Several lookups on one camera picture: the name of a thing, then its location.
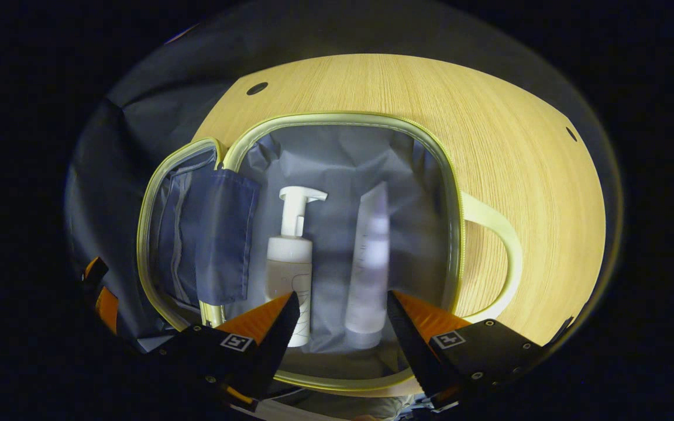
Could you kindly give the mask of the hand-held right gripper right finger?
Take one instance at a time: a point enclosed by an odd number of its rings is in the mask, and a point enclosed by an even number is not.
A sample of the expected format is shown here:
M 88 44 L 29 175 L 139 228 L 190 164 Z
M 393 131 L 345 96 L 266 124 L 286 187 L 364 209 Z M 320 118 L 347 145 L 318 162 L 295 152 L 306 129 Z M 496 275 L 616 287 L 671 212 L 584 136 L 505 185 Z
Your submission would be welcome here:
M 386 314 L 415 380 L 434 405 L 484 399 L 546 354 L 546 347 L 498 320 L 468 322 L 401 291 L 388 292 Z

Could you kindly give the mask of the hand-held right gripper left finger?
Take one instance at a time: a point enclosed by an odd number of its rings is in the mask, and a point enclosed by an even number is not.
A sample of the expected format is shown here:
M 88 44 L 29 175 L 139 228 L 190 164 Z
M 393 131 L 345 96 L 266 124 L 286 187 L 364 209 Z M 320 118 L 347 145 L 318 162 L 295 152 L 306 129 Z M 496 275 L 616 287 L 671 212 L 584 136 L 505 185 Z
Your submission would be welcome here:
M 156 366 L 164 379 L 200 397 L 257 404 L 267 395 L 299 317 L 299 299 L 291 292 L 218 327 L 192 325 L 158 347 Z

